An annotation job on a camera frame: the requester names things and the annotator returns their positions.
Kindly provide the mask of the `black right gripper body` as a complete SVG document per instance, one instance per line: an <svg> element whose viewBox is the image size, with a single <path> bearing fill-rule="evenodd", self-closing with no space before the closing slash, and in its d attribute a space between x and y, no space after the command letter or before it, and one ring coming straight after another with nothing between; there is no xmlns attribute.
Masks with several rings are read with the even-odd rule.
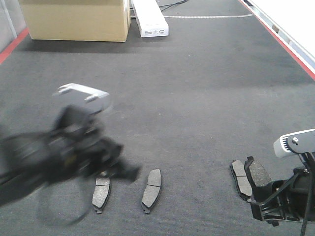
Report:
<svg viewBox="0 0 315 236"><path fill-rule="evenodd" d="M307 208L310 176L303 167L297 167L289 179L271 181L266 199L261 202L254 199L251 203L253 218L273 226L280 221L301 223Z"/></svg>

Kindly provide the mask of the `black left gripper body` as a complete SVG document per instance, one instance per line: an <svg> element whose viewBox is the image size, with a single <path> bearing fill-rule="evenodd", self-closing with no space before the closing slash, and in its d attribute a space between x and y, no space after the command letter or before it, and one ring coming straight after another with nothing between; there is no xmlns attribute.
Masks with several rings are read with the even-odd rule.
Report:
<svg viewBox="0 0 315 236"><path fill-rule="evenodd" d="M49 131L2 136L0 204L76 177L105 173L108 178L136 181L141 166L122 159L123 145L104 136L103 130L95 112L69 105Z"/></svg>

